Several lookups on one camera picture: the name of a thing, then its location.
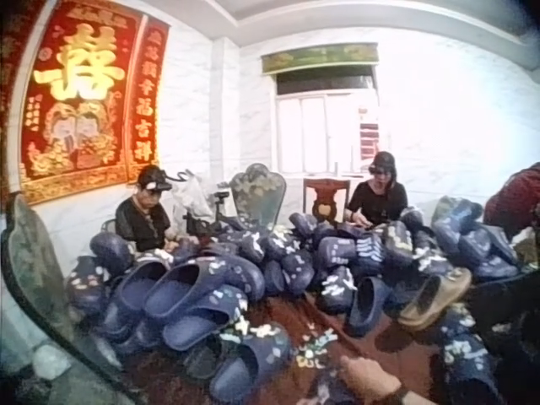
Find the ceiling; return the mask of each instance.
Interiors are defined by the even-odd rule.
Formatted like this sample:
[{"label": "ceiling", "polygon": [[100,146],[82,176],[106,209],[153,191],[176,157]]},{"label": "ceiling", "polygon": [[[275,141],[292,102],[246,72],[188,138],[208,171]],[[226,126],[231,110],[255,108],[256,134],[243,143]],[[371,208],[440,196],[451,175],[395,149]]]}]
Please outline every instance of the ceiling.
[{"label": "ceiling", "polygon": [[419,30],[510,59],[540,82],[540,35],[515,0],[146,0],[210,39],[249,46],[342,27]]}]

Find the ornate chair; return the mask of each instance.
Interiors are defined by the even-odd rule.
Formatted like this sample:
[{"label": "ornate chair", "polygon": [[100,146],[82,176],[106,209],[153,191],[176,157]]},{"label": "ornate chair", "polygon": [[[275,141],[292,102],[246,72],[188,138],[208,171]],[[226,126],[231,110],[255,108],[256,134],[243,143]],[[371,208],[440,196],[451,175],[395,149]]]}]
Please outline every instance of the ornate chair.
[{"label": "ornate chair", "polygon": [[229,184],[239,217],[272,228],[278,220],[287,182],[261,164],[250,165]]},{"label": "ornate chair", "polygon": [[56,344],[98,378],[102,389],[121,392],[136,404],[143,399],[98,350],[84,321],[70,316],[64,279],[51,238],[39,215],[20,193],[10,195],[2,233],[2,276],[23,312]]},{"label": "ornate chair", "polygon": [[338,222],[336,220],[336,216],[338,215],[336,193],[340,190],[345,190],[344,211],[345,207],[347,207],[350,185],[350,180],[304,179],[304,212],[307,209],[307,191],[308,189],[312,189],[315,191],[316,198],[311,207],[311,213],[319,222],[328,221],[330,224],[335,224]]}]

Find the green sign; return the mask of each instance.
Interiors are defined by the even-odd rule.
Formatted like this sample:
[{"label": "green sign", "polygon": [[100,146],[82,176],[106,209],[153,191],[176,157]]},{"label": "green sign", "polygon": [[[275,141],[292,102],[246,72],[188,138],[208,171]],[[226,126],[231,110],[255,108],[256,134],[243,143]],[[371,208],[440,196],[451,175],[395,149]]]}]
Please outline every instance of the green sign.
[{"label": "green sign", "polygon": [[275,74],[324,66],[363,65],[379,62],[377,44],[335,44],[291,49],[262,57],[262,72]]}]

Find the woman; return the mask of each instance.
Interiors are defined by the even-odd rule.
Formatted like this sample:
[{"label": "woman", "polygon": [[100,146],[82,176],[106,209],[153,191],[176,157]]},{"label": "woman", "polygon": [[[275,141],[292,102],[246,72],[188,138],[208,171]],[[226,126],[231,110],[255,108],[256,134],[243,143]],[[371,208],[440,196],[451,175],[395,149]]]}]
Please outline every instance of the woman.
[{"label": "woman", "polygon": [[345,210],[347,221],[366,229],[399,219],[408,205],[405,187],[397,182],[396,161],[392,154],[379,152],[373,159],[370,173],[373,177],[358,184]]}]

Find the wooden chair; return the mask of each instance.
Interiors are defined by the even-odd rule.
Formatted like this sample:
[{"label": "wooden chair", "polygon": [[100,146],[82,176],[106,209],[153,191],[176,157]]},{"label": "wooden chair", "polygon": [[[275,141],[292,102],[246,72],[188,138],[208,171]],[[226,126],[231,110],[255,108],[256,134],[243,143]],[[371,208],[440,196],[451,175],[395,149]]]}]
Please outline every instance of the wooden chair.
[{"label": "wooden chair", "polygon": [[350,180],[304,179],[304,212],[306,212],[307,209],[307,190],[310,188],[314,190],[316,194],[313,207],[311,207],[311,213],[319,222],[328,221],[330,224],[335,224],[338,222],[336,220],[336,215],[338,214],[338,203],[335,198],[336,193],[340,190],[345,190],[344,211],[348,203],[350,186]]}]

